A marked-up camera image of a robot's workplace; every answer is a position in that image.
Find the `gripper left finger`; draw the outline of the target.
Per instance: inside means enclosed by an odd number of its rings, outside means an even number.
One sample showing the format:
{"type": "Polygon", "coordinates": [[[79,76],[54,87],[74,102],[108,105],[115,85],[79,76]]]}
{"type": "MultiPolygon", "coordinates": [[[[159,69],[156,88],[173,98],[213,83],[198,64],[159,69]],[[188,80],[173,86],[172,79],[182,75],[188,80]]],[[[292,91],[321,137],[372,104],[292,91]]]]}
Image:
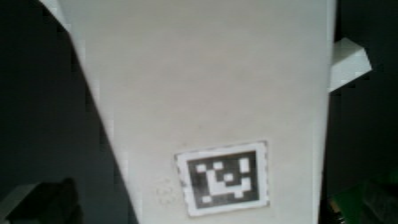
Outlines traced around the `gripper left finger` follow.
{"type": "Polygon", "coordinates": [[[0,199],[0,224],[83,224],[70,178],[14,187],[0,199]]]}

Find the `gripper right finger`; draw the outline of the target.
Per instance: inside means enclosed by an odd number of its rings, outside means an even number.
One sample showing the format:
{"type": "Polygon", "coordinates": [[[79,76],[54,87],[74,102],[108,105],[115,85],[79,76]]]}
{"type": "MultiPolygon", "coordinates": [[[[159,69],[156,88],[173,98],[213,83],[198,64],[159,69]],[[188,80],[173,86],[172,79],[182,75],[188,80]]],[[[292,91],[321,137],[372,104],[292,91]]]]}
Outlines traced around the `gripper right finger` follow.
{"type": "Polygon", "coordinates": [[[365,184],[358,224],[398,224],[398,183],[365,184]]]}

